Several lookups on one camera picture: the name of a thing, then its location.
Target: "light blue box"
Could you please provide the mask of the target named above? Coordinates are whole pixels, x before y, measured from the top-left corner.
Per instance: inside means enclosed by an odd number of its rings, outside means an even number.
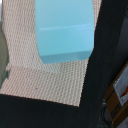
[[[89,58],[94,48],[92,0],[35,0],[35,29],[43,63]]]

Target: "gray textured surface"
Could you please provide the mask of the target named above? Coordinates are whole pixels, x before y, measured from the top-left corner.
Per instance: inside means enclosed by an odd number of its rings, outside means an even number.
[[[2,31],[2,24],[0,22],[0,88],[4,79],[7,77],[6,65],[8,63],[8,48],[5,36]]]

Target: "black frame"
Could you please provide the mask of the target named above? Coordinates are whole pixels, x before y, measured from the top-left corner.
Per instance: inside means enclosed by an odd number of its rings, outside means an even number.
[[[103,0],[79,107],[0,95],[0,128],[95,128],[128,0]]]

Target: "box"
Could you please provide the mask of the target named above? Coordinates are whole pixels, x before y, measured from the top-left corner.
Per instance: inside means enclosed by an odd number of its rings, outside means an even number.
[[[119,72],[108,88],[105,102],[109,110],[114,128],[119,126],[128,117],[128,100],[123,100],[121,93],[128,86],[128,62]]]

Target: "white mesh surface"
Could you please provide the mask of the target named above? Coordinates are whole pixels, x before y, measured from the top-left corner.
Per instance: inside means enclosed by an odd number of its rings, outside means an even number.
[[[44,65],[35,37],[35,0],[4,0],[10,63],[1,94],[79,106],[88,60]],[[93,0],[95,25],[101,0]]]

